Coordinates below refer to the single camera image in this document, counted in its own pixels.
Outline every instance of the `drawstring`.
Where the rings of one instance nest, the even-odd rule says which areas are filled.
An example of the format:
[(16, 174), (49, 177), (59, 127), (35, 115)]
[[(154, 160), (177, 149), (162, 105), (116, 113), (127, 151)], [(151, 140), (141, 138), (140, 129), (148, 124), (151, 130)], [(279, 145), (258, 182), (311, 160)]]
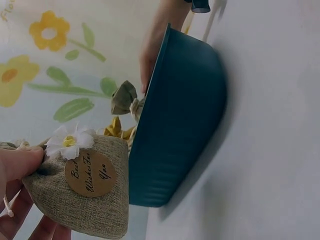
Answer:
[(137, 98), (133, 99), (133, 102), (131, 103), (130, 107), (130, 113), (133, 119), (136, 121), (136, 123), (139, 122), (139, 100)]
[[(131, 103), (130, 108), (129, 108), (131, 116), (136, 121), (137, 125), (138, 125), (138, 122), (139, 122), (139, 119), (140, 119), (140, 114), (141, 114), (140, 113), (141, 109), (139, 109), (139, 107), (140, 107), (139, 103), (140, 103), (140, 101), (137, 98), (135, 98), (133, 100), (133, 102)], [(131, 152), (132, 144), (134, 143), (134, 137), (136, 135), (137, 125), (134, 126), (134, 128), (132, 129), (132, 132), (130, 134), (129, 140), (127, 141), (129, 153)]]
[[(23, 140), (21, 142), (20, 146), (16, 150), (25, 151), (25, 150), (28, 150), (29, 147), (30, 147), (29, 143), (27, 141)], [(8, 215), (9, 215), (9, 217), (13, 218), (15, 216), (15, 214), (11, 210), (11, 207), (10, 207), (10, 204), (9, 204), (9, 201), (8, 201), (8, 198), (7, 198), (6, 194), (4, 195), (3, 202), (4, 202), (4, 206), (5, 206), (5, 209), (6, 209), (7, 213), (8, 213)]]
[(8, 202), (8, 199), (7, 199), (7, 195), (4, 195), (4, 198), (3, 198), (3, 202), (4, 202), (4, 206), (5, 206), (5, 209), (9, 215), (10, 218), (13, 218), (15, 215), (14, 215), (14, 212), (11, 210), (11, 207), (9, 205), (9, 202)]

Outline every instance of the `yellow printed flower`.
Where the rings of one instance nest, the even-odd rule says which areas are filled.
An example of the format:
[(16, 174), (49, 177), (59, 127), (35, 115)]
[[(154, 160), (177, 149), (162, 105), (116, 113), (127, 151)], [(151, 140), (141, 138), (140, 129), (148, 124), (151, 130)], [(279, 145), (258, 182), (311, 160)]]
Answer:
[(27, 55), (0, 64), (0, 106), (12, 107), (20, 97), (23, 84), (31, 82), (38, 72), (39, 65), (30, 63)]
[[(55, 31), (55, 36), (52, 38), (43, 37), (44, 30)], [(50, 51), (57, 52), (66, 46), (69, 30), (70, 24), (63, 17), (56, 17), (53, 11), (46, 11), (42, 14), (41, 21), (36, 21), (30, 25), (29, 34), (40, 50), (49, 48)]]

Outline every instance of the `yellow flower center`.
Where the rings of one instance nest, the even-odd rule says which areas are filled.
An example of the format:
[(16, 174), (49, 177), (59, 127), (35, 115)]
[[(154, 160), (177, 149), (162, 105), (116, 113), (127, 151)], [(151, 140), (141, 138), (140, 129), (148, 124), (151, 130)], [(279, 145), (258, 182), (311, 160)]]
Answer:
[(76, 145), (76, 142), (77, 142), (77, 140), (74, 136), (68, 135), (64, 138), (62, 145), (65, 148), (68, 148), (68, 147), (72, 147), (72, 146)]
[(18, 74), (18, 70), (11, 68), (2, 74), (1, 81), (5, 84), (9, 83), (12, 79), (15, 78), (15, 76), (17, 76), (17, 74)]

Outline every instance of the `burlap pouch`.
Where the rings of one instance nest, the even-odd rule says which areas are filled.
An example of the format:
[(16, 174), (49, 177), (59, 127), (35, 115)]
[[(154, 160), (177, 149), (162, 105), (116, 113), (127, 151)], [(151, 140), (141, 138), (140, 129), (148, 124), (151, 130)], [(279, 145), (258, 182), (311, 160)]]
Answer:
[[(2, 147), (10, 149), (12, 145), (2, 143)], [(35, 205), (55, 222), (90, 236), (121, 239), (127, 233), (129, 218), (127, 143), (118, 137), (95, 135), (90, 151), (109, 159), (116, 172), (115, 185), (103, 196), (86, 197), (71, 189), (66, 160), (60, 153), (45, 156), (40, 168), (22, 182)]]

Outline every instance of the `jute gift bag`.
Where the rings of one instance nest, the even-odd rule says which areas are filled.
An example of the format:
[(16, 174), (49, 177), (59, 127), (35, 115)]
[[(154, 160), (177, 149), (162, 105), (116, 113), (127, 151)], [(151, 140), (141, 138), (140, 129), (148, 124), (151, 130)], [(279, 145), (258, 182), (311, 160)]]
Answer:
[(55, 222), (90, 236), (121, 239), (129, 218), (128, 145), (118, 137), (93, 139), (93, 147), (80, 149), (74, 160), (59, 152), (45, 156), (39, 169), (22, 182), (34, 204)]

